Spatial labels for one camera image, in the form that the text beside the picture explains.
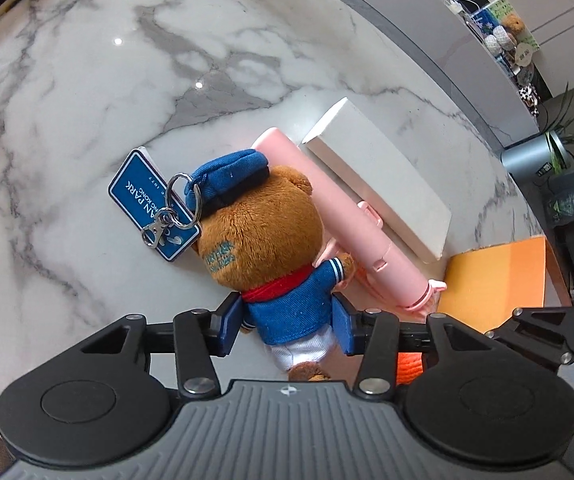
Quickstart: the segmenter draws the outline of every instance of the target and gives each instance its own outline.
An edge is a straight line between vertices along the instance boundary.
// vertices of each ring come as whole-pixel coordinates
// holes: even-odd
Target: pink tube
[[[307,176],[327,231],[398,306],[419,310],[442,288],[440,282],[428,281],[378,225],[278,128],[267,130],[252,147],[267,157],[270,166],[284,164]]]

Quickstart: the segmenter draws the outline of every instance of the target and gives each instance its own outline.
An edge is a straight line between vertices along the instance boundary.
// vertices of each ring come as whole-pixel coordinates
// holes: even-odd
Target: blue cap
[[[198,184],[203,199],[205,218],[233,204],[244,193],[260,186],[269,178],[269,162],[256,150],[242,150],[215,158],[192,173],[193,183],[185,186],[185,203],[196,210],[193,184]]]

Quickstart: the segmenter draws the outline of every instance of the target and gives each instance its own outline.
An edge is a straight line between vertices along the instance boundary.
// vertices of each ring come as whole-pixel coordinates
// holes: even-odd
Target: logo
[[[287,386],[283,386],[279,391],[280,391],[280,393],[282,393],[283,395],[286,395],[287,397],[294,395],[295,393],[298,392],[298,390],[294,386],[291,386],[291,384],[287,384]]]
[[[536,172],[538,176],[543,176],[545,173],[548,173],[553,168],[553,164],[551,162],[545,162],[543,166]]]

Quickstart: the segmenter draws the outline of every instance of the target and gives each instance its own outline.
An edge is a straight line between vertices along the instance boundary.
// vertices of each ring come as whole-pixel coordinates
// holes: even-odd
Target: white shorts
[[[269,347],[278,367],[289,370],[307,361],[321,362],[336,346],[336,336],[330,325],[323,325],[314,333],[282,345]]]

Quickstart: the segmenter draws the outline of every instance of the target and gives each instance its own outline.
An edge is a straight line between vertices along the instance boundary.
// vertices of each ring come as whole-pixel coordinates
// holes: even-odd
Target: teddy bear ear
[[[298,189],[301,189],[308,195],[311,195],[311,183],[309,182],[309,179],[300,171],[295,170],[289,166],[274,166],[270,170],[270,174],[286,178]]]

